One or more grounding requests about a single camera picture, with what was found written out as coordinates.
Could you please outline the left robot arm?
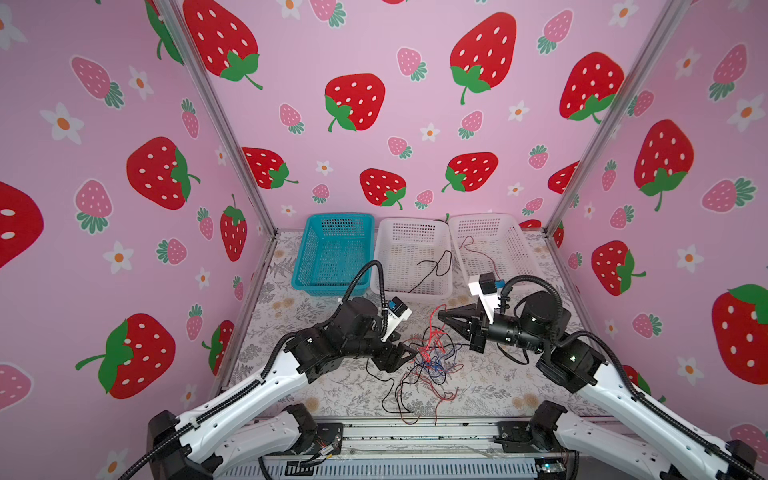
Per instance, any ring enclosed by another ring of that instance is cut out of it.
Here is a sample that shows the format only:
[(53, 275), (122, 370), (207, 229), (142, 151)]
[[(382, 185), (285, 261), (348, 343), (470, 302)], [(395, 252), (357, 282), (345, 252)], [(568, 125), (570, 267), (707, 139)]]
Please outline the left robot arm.
[(284, 334), (266, 364), (234, 387), (179, 416), (168, 411), (152, 422), (147, 452), (122, 473), (130, 479), (151, 465), (157, 479), (210, 479), (229, 462), (227, 439), (276, 401), (335, 371), (346, 358), (368, 358), (387, 373), (412, 360), (415, 349), (395, 330), (411, 314), (399, 298), (377, 303), (347, 287), (332, 315), (313, 326)]

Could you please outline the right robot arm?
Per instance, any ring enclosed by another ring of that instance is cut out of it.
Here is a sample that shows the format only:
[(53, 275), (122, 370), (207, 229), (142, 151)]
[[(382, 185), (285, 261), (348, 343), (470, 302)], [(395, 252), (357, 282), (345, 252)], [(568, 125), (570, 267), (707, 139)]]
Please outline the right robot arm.
[(438, 318), (481, 353), (487, 343), (537, 355), (552, 383), (599, 406), (635, 433), (627, 438), (552, 401), (542, 402), (523, 439), (542, 452), (561, 449), (599, 459), (638, 479), (757, 479), (756, 451), (724, 441), (673, 413), (628, 377), (617, 355), (589, 331), (567, 333), (570, 319), (548, 282), (519, 275), (502, 282), (491, 273), (469, 283), (474, 304), (441, 310)]

